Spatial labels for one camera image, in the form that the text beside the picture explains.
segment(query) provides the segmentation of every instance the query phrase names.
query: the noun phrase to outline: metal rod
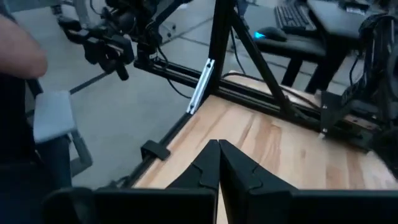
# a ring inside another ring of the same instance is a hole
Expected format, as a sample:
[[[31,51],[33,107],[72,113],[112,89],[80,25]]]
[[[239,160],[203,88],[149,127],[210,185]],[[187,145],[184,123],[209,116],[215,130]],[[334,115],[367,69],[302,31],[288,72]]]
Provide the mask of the metal rod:
[[[267,86],[272,95],[274,96],[278,104],[280,104],[281,111],[293,116],[294,111],[291,102],[287,97],[285,97],[282,90],[280,89],[280,86],[276,81],[274,75],[272,74],[271,70],[269,69],[267,62],[262,57],[260,50],[257,48],[248,30],[246,29],[243,18],[241,18],[234,9],[231,9],[228,14],[231,17],[232,26],[235,32],[237,33],[239,39],[244,45],[244,48],[247,50],[249,56],[259,70],[261,77],[267,83]]]

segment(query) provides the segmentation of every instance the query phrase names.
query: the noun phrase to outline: computer mouse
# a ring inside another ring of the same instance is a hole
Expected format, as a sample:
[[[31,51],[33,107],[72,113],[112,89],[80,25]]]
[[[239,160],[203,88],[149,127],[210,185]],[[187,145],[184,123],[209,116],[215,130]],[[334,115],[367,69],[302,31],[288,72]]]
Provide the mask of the computer mouse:
[[[265,27],[262,29],[258,30],[258,33],[263,34],[265,38],[270,39],[270,40],[276,40],[276,41],[286,41],[287,40],[287,35],[286,33],[278,29],[276,27]]]

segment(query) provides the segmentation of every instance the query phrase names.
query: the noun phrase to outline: metal bracket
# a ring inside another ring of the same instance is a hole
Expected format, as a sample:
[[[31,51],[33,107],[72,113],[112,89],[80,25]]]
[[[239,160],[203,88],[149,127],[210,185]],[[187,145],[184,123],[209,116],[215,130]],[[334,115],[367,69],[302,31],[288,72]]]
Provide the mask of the metal bracket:
[[[215,61],[213,59],[207,59],[206,65],[201,72],[198,85],[193,92],[191,102],[189,102],[187,113],[194,114],[199,108],[199,104],[201,102],[207,83],[209,82],[210,75],[214,68],[214,62]]]
[[[141,146],[142,159],[144,159],[148,154],[164,161],[169,157],[170,151],[166,149],[166,147],[154,141],[148,140],[143,146]]]

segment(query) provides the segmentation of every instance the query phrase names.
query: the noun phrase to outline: person's arm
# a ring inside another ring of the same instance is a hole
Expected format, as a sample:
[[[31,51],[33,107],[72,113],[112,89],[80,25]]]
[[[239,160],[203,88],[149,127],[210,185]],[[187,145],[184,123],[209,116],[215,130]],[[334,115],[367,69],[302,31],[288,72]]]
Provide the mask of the person's arm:
[[[39,78],[47,71],[45,52],[22,28],[0,14],[0,73]]]

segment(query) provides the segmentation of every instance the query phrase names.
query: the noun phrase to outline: person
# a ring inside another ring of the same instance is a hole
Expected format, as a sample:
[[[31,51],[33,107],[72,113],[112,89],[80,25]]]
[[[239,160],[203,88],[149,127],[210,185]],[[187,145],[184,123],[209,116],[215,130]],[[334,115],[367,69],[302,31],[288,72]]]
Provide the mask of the person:
[[[25,115],[25,82],[42,77],[46,71],[45,51],[17,25],[0,0],[0,165],[36,158],[48,168],[57,188],[69,187],[68,140],[58,138],[35,145]]]

